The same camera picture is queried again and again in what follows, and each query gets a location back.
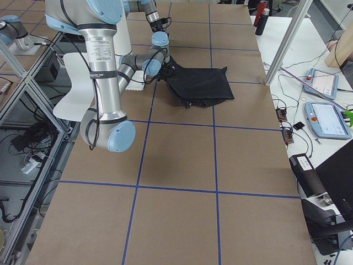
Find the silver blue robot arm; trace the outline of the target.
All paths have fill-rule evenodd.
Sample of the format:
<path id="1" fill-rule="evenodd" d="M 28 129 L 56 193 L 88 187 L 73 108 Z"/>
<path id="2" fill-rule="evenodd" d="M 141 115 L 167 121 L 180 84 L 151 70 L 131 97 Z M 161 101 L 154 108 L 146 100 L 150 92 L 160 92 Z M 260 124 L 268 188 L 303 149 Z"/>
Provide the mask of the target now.
<path id="1" fill-rule="evenodd" d="M 113 37 L 124 13 L 143 12 L 153 31 L 149 52 L 125 55 L 116 62 Z M 134 124 L 121 107 L 120 96 L 136 71 L 156 76 L 170 60 L 169 39 L 155 1 L 45 1 L 47 25 L 57 31 L 81 35 L 88 59 L 95 106 L 81 121 L 81 137 L 93 150 L 124 152 L 133 144 Z"/>
<path id="2" fill-rule="evenodd" d="M 163 18 L 157 11 L 157 4 L 153 0 L 123 1 L 125 14 L 144 13 L 153 33 L 165 31 L 172 22 L 170 17 Z"/>

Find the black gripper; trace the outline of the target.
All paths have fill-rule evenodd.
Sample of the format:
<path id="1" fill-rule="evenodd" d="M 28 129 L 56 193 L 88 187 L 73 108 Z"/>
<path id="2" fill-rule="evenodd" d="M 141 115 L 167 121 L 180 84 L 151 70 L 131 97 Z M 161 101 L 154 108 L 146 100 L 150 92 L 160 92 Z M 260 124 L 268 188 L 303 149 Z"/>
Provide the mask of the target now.
<path id="1" fill-rule="evenodd" d="M 159 18 L 156 21 L 150 22 L 152 32 L 165 31 L 171 25 L 171 17 Z"/>
<path id="2" fill-rule="evenodd" d="M 170 57 L 168 62 L 164 62 L 157 74 L 157 81 L 167 81 L 168 79 L 175 79 L 178 73 L 178 64 Z"/>

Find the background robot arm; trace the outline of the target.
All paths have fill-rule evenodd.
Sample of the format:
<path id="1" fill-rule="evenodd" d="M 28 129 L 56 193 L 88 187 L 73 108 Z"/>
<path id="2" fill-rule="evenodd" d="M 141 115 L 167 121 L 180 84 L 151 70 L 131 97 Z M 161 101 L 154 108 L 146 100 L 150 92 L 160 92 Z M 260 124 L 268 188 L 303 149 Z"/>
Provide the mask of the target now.
<path id="1" fill-rule="evenodd" d="M 16 15 L 1 17 L 1 41 L 14 55 L 34 56 L 40 47 Z"/>

